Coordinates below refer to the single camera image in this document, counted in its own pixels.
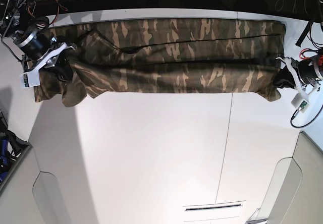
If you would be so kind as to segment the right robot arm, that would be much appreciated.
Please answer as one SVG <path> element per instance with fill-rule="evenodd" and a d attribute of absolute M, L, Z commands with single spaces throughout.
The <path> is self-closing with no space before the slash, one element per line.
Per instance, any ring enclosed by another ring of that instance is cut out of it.
<path fill-rule="evenodd" d="M 286 27 L 273 20 L 120 18 L 51 27 L 31 0 L 8 0 L 1 35 L 23 51 L 37 102 L 104 92 L 245 93 L 269 101 L 295 77 L 280 64 Z"/>

